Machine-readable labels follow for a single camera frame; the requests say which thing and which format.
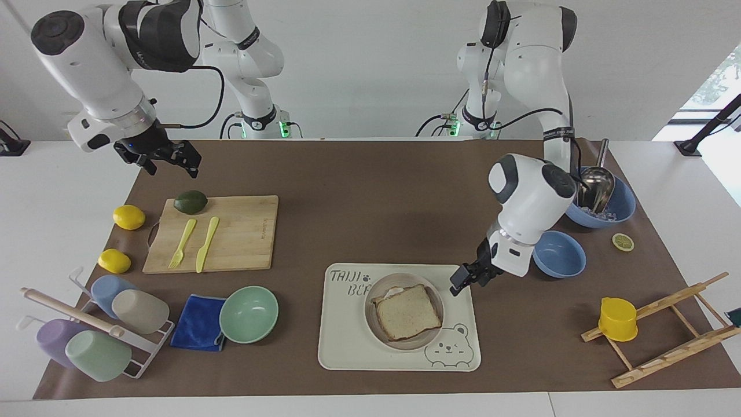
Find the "robotic arm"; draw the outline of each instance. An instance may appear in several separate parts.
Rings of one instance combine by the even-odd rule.
[[[481,23],[481,42],[464,46],[458,68],[470,93],[458,120],[461,134],[489,135],[496,109],[508,91],[539,111],[545,160],[507,154],[492,167],[489,186],[502,211],[476,250],[451,277],[451,293],[504,272],[524,276],[535,244],[553,227],[576,194],[577,173],[571,101],[563,82],[561,54],[571,44],[576,15],[564,7],[492,1]],[[481,90],[479,96],[474,93]]]
[[[576,183],[561,168],[517,154],[494,164],[489,186],[502,211],[476,250],[476,261],[464,263],[451,277],[453,295],[472,283],[485,286],[503,272],[525,276],[540,235],[556,224],[576,194]]]
[[[462,120],[459,134],[488,136],[501,92],[507,91],[531,111],[552,109],[536,113],[545,159],[576,174],[571,100],[561,69],[561,56],[576,32],[576,14],[565,7],[492,1],[479,30],[480,42],[458,53],[458,68],[470,86],[468,101],[457,114]]]
[[[203,61],[224,73],[242,109],[242,130],[251,139],[289,137],[288,113],[260,80],[283,71],[280,48],[260,33],[245,0],[206,0],[206,8],[227,40],[206,45]]]
[[[114,142],[126,163],[154,175],[153,160],[185,168],[195,178],[201,155],[188,142],[173,143],[159,127],[154,100],[131,79],[132,69],[183,72],[200,51],[200,0],[100,5],[62,10],[36,22],[31,41],[59,84],[84,107],[67,127],[91,152]]]

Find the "yellow cup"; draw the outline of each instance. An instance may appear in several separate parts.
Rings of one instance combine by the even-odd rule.
[[[605,297],[599,309],[597,326],[605,336],[614,341],[632,341],[638,336],[636,307],[622,298]]]

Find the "toast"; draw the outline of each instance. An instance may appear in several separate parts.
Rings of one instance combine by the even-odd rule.
[[[404,288],[389,298],[374,298],[373,304],[381,329],[390,341],[403,341],[425,330],[442,327],[430,295],[422,284]]]

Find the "metal ladle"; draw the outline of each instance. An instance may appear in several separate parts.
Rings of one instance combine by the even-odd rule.
[[[595,214],[605,210],[615,190],[615,176],[604,168],[609,142],[607,138],[602,140],[599,156],[597,156],[597,166],[587,168],[582,172],[582,184],[576,200],[579,206],[587,207]]]

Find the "green bowl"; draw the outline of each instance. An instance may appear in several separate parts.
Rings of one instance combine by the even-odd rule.
[[[227,339],[254,343],[270,334],[278,321],[278,300],[269,289],[246,286],[227,298],[219,313],[219,325]]]

